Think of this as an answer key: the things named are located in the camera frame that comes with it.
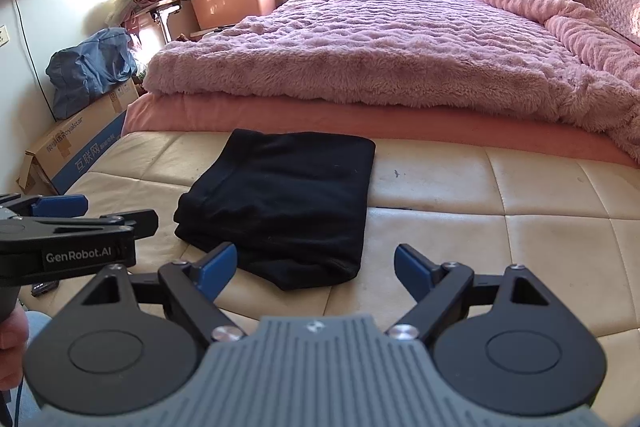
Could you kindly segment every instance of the pink fluffy blanket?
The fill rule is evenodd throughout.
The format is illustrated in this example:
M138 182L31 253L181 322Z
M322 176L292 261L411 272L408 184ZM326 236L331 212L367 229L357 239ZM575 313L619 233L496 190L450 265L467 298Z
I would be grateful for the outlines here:
M640 161L640 56L570 0L291 0L172 42L145 87L469 107L605 131Z

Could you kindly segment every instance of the circular mount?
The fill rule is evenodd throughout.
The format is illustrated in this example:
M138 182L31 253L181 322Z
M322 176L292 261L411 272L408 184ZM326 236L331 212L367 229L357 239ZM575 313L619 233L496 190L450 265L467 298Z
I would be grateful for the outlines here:
M433 348L446 382L476 404L550 416L591 404L606 372L602 348L570 312L509 305L452 325Z
M24 357L37 402L81 415L140 410L168 397L198 364L180 326L121 305L68 307Z

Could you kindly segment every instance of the cable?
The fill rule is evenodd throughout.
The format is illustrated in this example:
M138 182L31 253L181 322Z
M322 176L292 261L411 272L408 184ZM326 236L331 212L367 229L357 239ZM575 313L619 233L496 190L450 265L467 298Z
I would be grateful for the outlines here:
M20 380L18 386L18 392L15 395L15 411L14 411L14 427L18 427L20 421L20 397L22 396L22 385L24 384L24 378Z
M49 100L47 100L47 95L44 94L44 89L42 89L42 84L40 83L40 78L38 77L38 70L36 70L36 64L33 62L33 57L31 56L31 51L29 49L29 43L27 42L27 33L24 31L24 24L22 23L22 13L20 13L20 6L18 5L18 0L15 0L15 8L18 10L18 19L20 19L20 29L22 30L22 38L24 39L24 45L27 48L27 54L29 55L29 60L31 61L31 67L33 68L33 76L35 76L38 85L40 86L40 91L42 92L42 96L44 97L44 101L49 107L49 112L51 113L51 117L53 121L56 121L56 115L53 114L53 109L49 104Z

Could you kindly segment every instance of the blue duffel bag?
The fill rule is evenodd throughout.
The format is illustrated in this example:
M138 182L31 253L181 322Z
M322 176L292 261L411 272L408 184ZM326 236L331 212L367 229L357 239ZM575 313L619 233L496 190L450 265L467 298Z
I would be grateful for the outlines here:
M57 120L69 118L136 73L130 40L124 28L107 28L51 57L46 73L56 87Z

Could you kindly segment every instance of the finger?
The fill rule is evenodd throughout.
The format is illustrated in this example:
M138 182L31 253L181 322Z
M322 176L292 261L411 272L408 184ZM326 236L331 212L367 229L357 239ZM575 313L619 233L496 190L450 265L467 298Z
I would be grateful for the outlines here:
M22 370L24 346L0 351L0 381Z
M8 377L2 378L2 380L0 380L0 391L9 391L11 389L15 389L20 385L21 381L22 369L20 369L20 371L12 373Z
M22 306L16 304L14 311L0 324L0 349L21 346L29 339L29 321Z

